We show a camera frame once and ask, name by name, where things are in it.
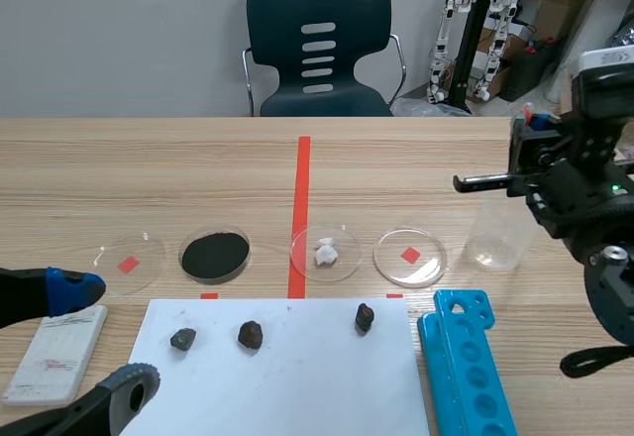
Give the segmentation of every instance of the petri dish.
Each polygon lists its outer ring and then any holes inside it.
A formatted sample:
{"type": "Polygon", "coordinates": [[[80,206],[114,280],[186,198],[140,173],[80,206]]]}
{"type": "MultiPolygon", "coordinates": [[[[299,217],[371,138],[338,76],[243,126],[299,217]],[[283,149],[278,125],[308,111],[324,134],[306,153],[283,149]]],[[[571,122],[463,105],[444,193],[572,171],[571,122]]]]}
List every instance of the petri dish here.
{"type": "Polygon", "coordinates": [[[374,245],[374,265],[388,280],[403,287],[427,287],[447,268],[447,252],[425,230],[399,226],[384,233],[374,245]]]}
{"type": "Polygon", "coordinates": [[[178,262],[185,275],[203,284],[223,284],[238,277],[249,264],[251,243],[232,225],[199,228],[183,241],[178,262]]]}
{"type": "Polygon", "coordinates": [[[165,246],[149,233],[126,235],[99,248],[91,272],[106,282],[106,295],[127,295],[154,281],[165,265],[165,246]]]}
{"type": "Polygon", "coordinates": [[[309,279],[334,282],[352,275],[362,260],[361,243],[346,225],[312,226],[293,239],[290,260],[293,266],[309,279]],[[331,265],[317,265],[319,240],[332,238],[337,259],[331,265]]]}

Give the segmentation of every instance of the red tape line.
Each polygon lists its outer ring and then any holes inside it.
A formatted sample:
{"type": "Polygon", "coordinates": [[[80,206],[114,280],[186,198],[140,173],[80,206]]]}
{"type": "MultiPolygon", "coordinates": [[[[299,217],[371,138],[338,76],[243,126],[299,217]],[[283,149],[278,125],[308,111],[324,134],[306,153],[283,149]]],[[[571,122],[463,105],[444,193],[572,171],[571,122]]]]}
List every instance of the red tape line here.
{"type": "MultiPolygon", "coordinates": [[[[310,184],[310,137],[302,136],[297,143],[297,172],[291,241],[308,227],[308,188],[310,184]]],[[[288,298],[306,297],[306,243],[298,243],[294,260],[288,269],[288,298]]]]}

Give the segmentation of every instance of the black mechanical part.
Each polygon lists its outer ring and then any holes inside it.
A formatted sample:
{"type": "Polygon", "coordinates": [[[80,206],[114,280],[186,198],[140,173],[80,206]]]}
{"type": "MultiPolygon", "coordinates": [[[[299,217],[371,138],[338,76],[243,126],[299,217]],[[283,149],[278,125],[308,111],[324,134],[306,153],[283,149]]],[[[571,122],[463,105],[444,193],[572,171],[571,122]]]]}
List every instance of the black mechanical part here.
{"type": "MultiPolygon", "coordinates": [[[[583,70],[565,120],[513,120],[506,173],[454,177],[459,192],[506,188],[525,196],[538,224],[584,266],[587,297],[605,331],[634,347],[634,161],[615,162],[623,126],[634,118],[634,64],[583,70]]],[[[562,371],[578,378],[634,356],[632,348],[570,354],[562,371]]]]}
{"type": "Polygon", "coordinates": [[[119,436],[159,385],[153,366],[126,365],[69,406],[3,426],[0,436],[119,436]]]}
{"type": "Polygon", "coordinates": [[[73,311],[93,305],[106,291],[105,283],[94,274],[56,270],[58,277],[51,279],[47,278],[51,270],[0,268],[0,328],[36,317],[60,315],[54,312],[58,309],[51,308],[51,295],[55,295],[56,290],[63,293],[64,282],[82,289],[69,301],[73,311]],[[96,279],[86,280],[89,275],[96,279]]]}
{"type": "Polygon", "coordinates": [[[592,311],[615,340],[634,345],[634,268],[630,254],[625,248],[609,245],[591,257],[583,276],[592,311]]]}

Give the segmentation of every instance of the dark rock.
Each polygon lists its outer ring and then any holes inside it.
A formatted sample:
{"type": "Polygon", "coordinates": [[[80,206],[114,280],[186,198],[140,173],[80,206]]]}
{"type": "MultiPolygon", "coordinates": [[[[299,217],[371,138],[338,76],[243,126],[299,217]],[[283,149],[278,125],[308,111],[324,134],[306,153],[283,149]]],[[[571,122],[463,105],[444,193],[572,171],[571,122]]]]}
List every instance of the dark rock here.
{"type": "Polygon", "coordinates": [[[370,307],[367,307],[365,304],[361,304],[359,306],[359,309],[357,310],[357,318],[355,319],[359,330],[361,330],[362,332],[367,332],[370,329],[373,320],[374,311],[370,307]]]}
{"type": "Polygon", "coordinates": [[[196,338],[196,331],[194,329],[180,329],[169,339],[169,343],[174,349],[187,352],[196,338]]]}
{"type": "Polygon", "coordinates": [[[262,326],[253,320],[245,322],[240,327],[238,342],[248,349],[259,349],[262,346],[262,326]]]}

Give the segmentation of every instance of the screw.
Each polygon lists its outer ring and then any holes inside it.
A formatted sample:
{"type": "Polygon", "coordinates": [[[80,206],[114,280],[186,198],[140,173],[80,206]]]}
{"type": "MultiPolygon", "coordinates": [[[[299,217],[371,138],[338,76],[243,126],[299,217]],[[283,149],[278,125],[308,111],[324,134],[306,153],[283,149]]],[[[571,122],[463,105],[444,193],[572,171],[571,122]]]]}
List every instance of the screw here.
{"type": "Polygon", "coordinates": [[[623,265],[627,263],[629,255],[627,251],[618,246],[606,246],[601,251],[601,257],[611,265],[623,265]]]}
{"type": "Polygon", "coordinates": [[[541,166],[550,165],[553,162],[553,156],[550,154],[542,154],[537,158],[537,164],[541,166]]]}

